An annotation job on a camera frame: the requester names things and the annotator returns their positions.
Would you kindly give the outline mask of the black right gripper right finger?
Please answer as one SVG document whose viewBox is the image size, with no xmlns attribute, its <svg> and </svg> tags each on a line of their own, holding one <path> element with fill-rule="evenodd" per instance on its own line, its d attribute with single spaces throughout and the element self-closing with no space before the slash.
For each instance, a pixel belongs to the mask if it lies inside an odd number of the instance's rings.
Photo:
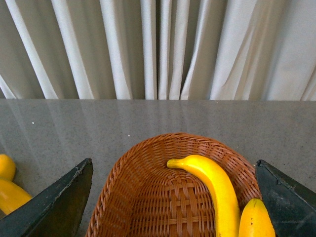
<svg viewBox="0 0 316 237">
<path fill-rule="evenodd" d="M 316 194 L 268 162 L 256 163 L 255 176 L 276 235 L 316 235 Z"/>
</svg>

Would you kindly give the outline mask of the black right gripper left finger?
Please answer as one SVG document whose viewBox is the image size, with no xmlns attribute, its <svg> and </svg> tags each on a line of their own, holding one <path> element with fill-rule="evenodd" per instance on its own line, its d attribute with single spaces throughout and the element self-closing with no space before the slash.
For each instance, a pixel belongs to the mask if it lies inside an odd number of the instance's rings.
<svg viewBox="0 0 316 237">
<path fill-rule="evenodd" d="M 0 221 L 2 237 L 74 237 L 89 198 L 90 158 Z"/>
</svg>

